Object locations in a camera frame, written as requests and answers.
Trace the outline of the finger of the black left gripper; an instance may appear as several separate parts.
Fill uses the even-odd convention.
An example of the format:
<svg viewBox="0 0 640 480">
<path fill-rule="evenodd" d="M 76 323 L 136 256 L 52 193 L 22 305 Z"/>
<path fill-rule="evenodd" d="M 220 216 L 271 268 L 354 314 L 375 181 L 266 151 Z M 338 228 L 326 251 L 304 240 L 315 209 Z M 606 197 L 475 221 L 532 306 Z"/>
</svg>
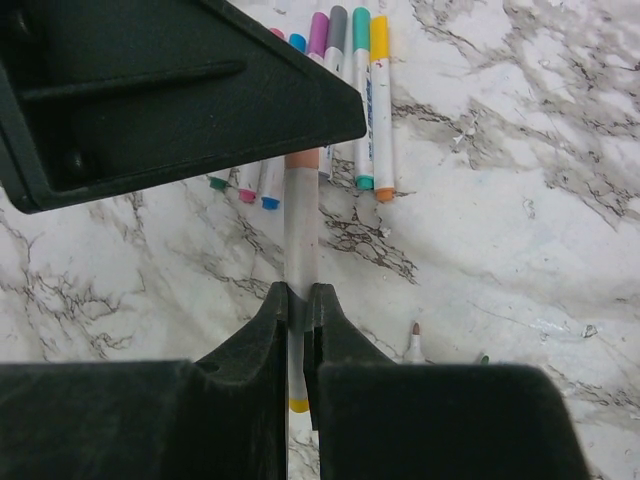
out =
<svg viewBox="0 0 640 480">
<path fill-rule="evenodd" d="M 364 133 L 354 88 L 226 1 L 1 5 L 1 185 L 24 213 Z"/>
</svg>

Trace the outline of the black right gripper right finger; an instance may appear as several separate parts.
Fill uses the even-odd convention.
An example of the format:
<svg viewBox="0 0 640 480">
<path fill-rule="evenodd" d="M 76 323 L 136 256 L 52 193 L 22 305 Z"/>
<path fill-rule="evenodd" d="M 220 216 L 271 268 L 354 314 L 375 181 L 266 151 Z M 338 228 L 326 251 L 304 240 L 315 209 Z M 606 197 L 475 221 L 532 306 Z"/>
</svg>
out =
<svg viewBox="0 0 640 480">
<path fill-rule="evenodd" d="M 345 316 L 335 289 L 310 297 L 312 424 L 325 479 L 585 479 L 564 401 L 518 364 L 397 364 Z"/>
</svg>

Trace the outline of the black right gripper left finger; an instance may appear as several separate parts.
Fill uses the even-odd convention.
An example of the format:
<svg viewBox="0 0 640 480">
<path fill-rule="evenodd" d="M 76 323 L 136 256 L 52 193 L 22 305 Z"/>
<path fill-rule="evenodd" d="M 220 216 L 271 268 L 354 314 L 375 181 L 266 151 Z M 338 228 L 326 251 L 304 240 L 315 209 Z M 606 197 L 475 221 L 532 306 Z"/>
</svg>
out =
<svg viewBox="0 0 640 480">
<path fill-rule="evenodd" d="M 285 286 L 198 361 L 5 364 L 5 479 L 283 479 Z"/>
</svg>

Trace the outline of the brown capped marker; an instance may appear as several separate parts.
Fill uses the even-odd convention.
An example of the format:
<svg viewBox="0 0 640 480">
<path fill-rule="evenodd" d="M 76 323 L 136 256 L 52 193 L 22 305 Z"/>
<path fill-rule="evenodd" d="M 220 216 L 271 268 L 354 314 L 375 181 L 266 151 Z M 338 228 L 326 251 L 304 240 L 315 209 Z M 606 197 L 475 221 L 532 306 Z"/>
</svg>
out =
<svg viewBox="0 0 640 480">
<path fill-rule="evenodd" d="M 426 362 L 421 348 L 421 328 L 417 322 L 411 327 L 409 345 L 404 355 L 404 362 L 407 364 L 424 364 Z"/>
</svg>

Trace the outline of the peach capped marker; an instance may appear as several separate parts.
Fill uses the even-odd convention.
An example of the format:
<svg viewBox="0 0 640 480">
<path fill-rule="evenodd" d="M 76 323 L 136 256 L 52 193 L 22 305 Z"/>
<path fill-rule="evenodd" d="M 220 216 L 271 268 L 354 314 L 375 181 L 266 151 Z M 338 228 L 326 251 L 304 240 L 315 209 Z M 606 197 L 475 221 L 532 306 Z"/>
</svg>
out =
<svg viewBox="0 0 640 480">
<path fill-rule="evenodd" d="M 285 156 L 284 279 L 287 287 L 288 404 L 291 411 L 309 410 L 304 375 L 305 334 L 312 330 L 308 308 L 318 281 L 318 168 L 316 149 Z"/>
</svg>

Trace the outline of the grey capped marker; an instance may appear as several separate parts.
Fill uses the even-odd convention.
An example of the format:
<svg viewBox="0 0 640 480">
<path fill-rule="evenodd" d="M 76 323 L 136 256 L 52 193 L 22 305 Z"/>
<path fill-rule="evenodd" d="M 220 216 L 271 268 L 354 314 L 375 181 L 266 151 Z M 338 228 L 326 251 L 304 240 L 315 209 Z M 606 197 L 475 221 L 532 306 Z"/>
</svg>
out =
<svg viewBox="0 0 640 480">
<path fill-rule="evenodd" d="M 331 8 L 323 65 L 338 78 L 343 78 L 347 20 L 348 13 L 343 6 Z"/>
</svg>

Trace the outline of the teal capped marker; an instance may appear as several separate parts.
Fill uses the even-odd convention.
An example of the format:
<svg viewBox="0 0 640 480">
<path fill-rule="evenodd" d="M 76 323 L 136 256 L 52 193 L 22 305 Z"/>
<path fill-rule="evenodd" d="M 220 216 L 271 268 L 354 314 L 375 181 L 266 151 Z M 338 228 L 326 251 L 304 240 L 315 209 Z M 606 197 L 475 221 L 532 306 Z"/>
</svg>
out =
<svg viewBox="0 0 640 480">
<path fill-rule="evenodd" d="M 354 172 L 356 187 L 359 190 L 372 190 L 373 144 L 372 144 L 372 107 L 370 74 L 370 22 L 371 14 L 365 7 L 357 7 L 352 15 L 352 67 L 354 87 L 362 100 L 366 133 L 354 142 Z"/>
</svg>

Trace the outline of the yellow capped marker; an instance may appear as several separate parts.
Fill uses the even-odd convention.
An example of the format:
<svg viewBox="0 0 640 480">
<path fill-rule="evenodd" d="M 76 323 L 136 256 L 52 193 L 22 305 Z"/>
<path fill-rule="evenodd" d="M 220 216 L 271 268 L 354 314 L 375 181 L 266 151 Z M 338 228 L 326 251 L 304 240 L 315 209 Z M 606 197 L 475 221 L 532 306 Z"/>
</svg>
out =
<svg viewBox="0 0 640 480">
<path fill-rule="evenodd" d="M 395 195 L 395 170 L 390 42 L 386 16 L 377 16 L 371 20 L 370 47 L 374 192 L 379 202 L 387 203 Z"/>
</svg>

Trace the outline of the dark green capped marker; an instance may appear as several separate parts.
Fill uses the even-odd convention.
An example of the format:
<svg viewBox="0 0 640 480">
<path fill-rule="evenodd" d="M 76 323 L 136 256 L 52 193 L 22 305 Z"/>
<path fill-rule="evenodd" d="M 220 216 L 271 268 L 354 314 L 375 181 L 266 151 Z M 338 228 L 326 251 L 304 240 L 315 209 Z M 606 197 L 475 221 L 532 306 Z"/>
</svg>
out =
<svg viewBox="0 0 640 480">
<path fill-rule="evenodd" d="M 209 186 L 216 191 L 225 191 L 229 185 L 227 177 L 209 176 Z"/>
</svg>

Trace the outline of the pink capped marker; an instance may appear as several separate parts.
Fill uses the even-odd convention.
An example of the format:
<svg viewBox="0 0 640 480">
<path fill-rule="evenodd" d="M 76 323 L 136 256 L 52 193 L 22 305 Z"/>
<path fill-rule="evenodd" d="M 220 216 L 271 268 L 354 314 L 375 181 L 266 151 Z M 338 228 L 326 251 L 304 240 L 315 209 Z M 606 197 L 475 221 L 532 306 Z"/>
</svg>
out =
<svg viewBox="0 0 640 480">
<path fill-rule="evenodd" d="M 242 165 L 238 169 L 238 197 L 239 200 L 252 204 L 255 202 L 261 174 L 261 162 Z"/>
</svg>

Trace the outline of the blue capped marker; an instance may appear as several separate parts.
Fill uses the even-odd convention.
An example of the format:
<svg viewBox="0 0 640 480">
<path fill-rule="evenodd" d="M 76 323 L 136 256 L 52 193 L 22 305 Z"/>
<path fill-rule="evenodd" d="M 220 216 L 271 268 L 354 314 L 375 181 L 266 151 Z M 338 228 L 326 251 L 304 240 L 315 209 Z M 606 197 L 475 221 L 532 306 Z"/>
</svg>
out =
<svg viewBox="0 0 640 480">
<path fill-rule="evenodd" d="M 287 40 L 282 31 L 276 28 L 270 29 L 272 33 L 282 40 Z M 293 33 L 288 38 L 288 43 L 295 49 L 306 53 L 306 39 L 297 33 Z M 284 185 L 284 156 L 273 157 L 266 160 L 266 170 L 263 175 L 261 187 L 262 208 L 269 211 L 277 210 L 282 201 Z"/>
</svg>

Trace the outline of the purple capped marker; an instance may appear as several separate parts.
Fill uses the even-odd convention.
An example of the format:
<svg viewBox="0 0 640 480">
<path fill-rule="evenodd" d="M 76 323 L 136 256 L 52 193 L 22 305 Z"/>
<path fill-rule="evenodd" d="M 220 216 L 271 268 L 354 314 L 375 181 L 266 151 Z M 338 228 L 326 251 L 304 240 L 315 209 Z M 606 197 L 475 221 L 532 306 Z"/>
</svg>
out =
<svg viewBox="0 0 640 480">
<path fill-rule="evenodd" d="M 311 18 L 311 28 L 307 55 L 319 65 L 324 65 L 329 18 L 322 12 L 315 12 Z M 331 175 L 331 160 L 328 158 L 329 147 L 319 149 L 319 178 L 328 180 Z"/>
</svg>

